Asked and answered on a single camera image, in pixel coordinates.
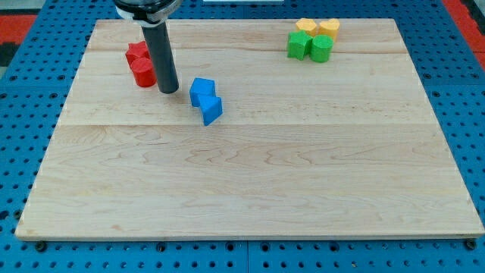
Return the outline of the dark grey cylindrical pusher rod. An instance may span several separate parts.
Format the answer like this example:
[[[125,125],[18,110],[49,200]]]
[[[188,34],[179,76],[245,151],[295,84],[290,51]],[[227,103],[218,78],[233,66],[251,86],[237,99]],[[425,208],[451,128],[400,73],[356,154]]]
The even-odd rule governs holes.
[[[175,93],[179,89],[179,81],[166,23],[156,27],[143,27],[142,31],[159,91],[165,94]]]

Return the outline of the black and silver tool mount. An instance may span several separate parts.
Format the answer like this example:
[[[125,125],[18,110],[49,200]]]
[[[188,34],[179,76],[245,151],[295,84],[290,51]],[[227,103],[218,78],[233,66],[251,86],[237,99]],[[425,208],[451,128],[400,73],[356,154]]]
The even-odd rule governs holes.
[[[125,20],[142,27],[156,27],[164,23],[183,3],[183,0],[114,0],[117,13]]]

